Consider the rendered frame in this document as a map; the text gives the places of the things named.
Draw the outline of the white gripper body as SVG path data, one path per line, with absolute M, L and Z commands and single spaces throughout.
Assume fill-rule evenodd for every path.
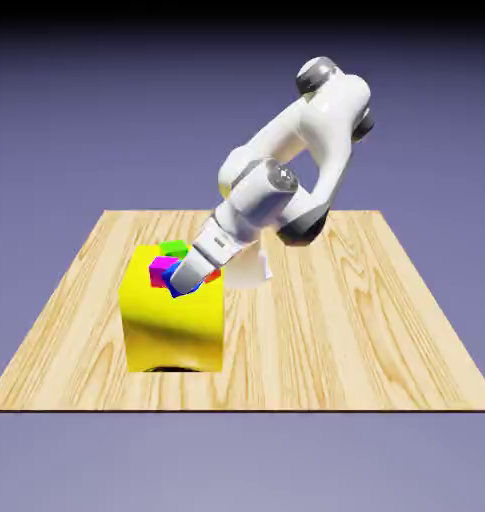
M 185 258 L 170 268 L 169 290 L 173 297 L 194 291 L 217 267 L 198 249 L 191 247 Z

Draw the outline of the small blue cube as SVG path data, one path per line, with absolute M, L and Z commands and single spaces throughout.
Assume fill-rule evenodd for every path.
M 204 276 L 190 264 L 181 261 L 163 273 L 163 280 L 171 296 L 177 298 L 195 292 L 204 281 Z

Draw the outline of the small green cube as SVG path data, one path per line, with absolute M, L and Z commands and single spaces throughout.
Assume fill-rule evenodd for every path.
M 188 253 L 187 244 L 181 240 L 166 240 L 159 244 L 161 256 L 183 259 Z

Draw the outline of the small magenta cube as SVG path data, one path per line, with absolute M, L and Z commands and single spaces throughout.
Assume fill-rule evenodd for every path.
M 180 263 L 181 260 L 172 256 L 157 256 L 149 265 L 149 278 L 152 287 L 165 288 L 163 273 L 172 265 Z

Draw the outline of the large yellow box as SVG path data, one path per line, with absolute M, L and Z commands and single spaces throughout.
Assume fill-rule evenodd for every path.
M 156 245 L 137 246 L 119 287 L 128 370 L 221 371 L 224 277 L 174 298 L 150 284 L 150 264 L 160 255 Z

